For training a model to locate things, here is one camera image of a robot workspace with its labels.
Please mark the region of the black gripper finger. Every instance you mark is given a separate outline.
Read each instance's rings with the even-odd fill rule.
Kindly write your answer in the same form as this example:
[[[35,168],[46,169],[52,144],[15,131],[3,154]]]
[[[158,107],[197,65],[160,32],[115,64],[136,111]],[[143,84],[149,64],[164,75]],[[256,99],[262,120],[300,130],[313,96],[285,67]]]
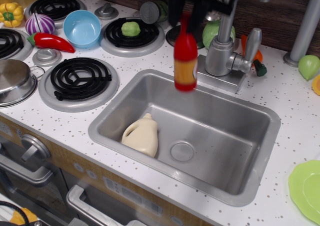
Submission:
[[[168,22],[175,27],[183,12],[185,0],[168,0]]]
[[[187,33],[193,33],[202,23],[208,11],[211,11],[209,0],[196,0],[187,26]]]

